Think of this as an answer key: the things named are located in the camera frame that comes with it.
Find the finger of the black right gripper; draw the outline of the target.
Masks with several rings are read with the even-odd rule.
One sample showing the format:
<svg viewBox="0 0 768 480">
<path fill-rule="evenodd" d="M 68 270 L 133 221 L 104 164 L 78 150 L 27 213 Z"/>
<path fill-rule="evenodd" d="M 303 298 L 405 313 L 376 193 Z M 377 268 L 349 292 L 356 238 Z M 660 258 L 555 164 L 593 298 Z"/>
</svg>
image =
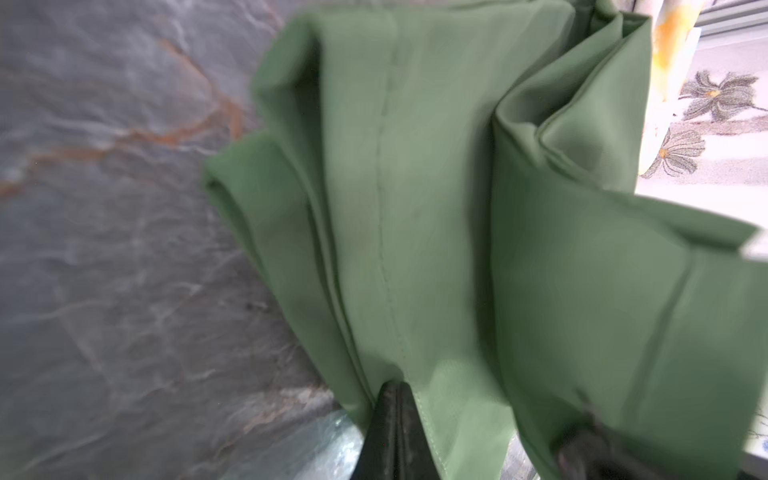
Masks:
<svg viewBox="0 0 768 480">
<path fill-rule="evenodd" d="M 594 414 L 561 435 L 554 444 L 554 459 L 563 479 L 671 479 L 625 450 Z"/>
</svg>

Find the dark green skirt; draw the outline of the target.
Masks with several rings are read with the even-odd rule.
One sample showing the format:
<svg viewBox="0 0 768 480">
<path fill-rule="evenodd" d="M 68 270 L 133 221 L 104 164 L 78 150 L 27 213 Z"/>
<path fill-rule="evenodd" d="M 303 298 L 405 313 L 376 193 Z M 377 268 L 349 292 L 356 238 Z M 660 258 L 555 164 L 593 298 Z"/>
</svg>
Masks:
<svg viewBox="0 0 768 480">
<path fill-rule="evenodd" d="M 594 414 L 733 479 L 767 376 L 752 225 L 635 193 L 650 18 L 609 1 L 326 5 L 261 61 L 205 189 L 339 404 L 412 389 L 441 479 L 543 479 Z"/>
</svg>

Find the pastel floral skirt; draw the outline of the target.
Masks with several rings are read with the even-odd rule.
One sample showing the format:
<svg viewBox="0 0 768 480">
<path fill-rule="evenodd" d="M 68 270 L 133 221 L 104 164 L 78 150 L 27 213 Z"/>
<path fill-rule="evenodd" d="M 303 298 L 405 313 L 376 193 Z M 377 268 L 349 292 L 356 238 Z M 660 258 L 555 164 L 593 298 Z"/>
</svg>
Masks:
<svg viewBox="0 0 768 480">
<path fill-rule="evenodd" d="M 702 0 L 636 1 L 635 13 L 652 20 L 651 83 L 639 160 L 646 173 L 662 148 L 701 35 L 695 26 Z"/>
</svg>

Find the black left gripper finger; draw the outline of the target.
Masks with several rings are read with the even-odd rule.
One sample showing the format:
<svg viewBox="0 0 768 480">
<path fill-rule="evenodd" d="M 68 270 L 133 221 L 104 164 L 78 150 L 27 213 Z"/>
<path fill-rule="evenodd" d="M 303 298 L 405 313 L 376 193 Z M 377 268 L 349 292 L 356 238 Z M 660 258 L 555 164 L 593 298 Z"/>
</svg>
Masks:
<svg viewBox="0 0 768 480">
<path fill-rule="evenodd" d="M 386 382 L 351 479 L 439 478 L 410 385 Z"/>
</svg>

